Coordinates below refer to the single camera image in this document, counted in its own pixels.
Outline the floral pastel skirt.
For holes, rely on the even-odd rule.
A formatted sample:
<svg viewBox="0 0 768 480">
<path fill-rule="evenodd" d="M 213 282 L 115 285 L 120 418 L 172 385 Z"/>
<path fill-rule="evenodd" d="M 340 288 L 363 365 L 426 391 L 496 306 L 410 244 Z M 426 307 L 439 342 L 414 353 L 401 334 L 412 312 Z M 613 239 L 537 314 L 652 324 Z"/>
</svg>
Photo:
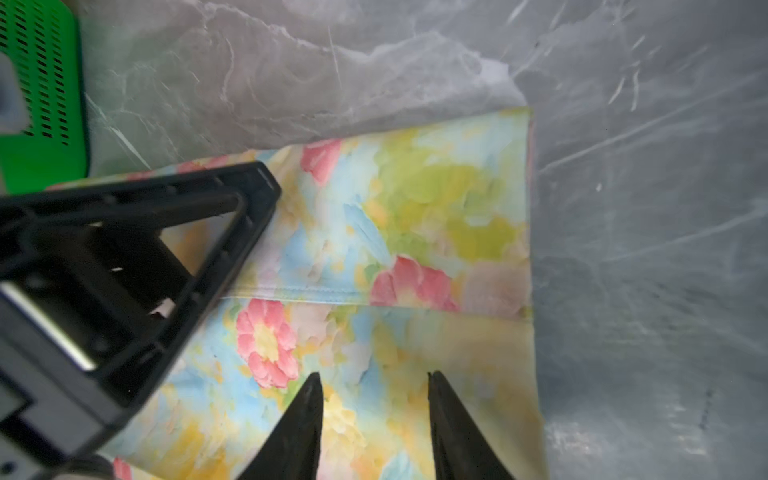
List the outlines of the floral pastel skirt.
<svg viewBox="0 0 768 480">
<path fill-rule="evenodd" d="M 200 158 L 282 195 L 165 383 L 103 450 L 120 479 L 233 479 L 312 373 L 322 479 L 431 479 L 442 372 L 519 479 L 548 467 L 535 378 L 526 107 Z"/>
</svg>

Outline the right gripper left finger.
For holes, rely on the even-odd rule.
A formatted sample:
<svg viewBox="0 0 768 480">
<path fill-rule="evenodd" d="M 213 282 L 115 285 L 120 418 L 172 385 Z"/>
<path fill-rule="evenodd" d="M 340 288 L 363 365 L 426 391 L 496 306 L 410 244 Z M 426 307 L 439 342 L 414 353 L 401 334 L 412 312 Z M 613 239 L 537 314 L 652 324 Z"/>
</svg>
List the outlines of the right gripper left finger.
<svg viewBox="0 0 768 480">
<path fill-rule="evenodd" d="M 311 373 L 238 480 L 315 480 L 321 456 L 323 389 Z"/>
</svg>

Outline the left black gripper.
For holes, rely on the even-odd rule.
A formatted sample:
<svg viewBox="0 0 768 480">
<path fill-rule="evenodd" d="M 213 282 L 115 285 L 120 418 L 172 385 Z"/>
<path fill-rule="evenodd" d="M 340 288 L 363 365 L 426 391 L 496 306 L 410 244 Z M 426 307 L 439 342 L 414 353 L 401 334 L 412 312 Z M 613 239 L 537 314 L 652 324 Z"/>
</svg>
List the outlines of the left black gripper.
<svg viewBox="0 0 768 480">
<path fill-rule="evenodd" d="M 280 195 L 253 162 L 2 200 L 3 478 L 50 478 L 128 423 Z"/>
</svg>

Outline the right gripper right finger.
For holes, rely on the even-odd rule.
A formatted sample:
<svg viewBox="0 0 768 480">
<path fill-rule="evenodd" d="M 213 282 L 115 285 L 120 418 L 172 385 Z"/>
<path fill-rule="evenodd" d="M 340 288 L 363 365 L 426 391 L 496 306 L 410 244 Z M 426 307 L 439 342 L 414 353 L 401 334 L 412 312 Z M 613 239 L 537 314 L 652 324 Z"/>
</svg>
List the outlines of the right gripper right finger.
<svg viewBox="0 0 768 480">
<path fill-rule="evenodd" d="M 428 403 L 437 480 L 515 479 L 440 371 L 428 374 Z"/>
</svg>

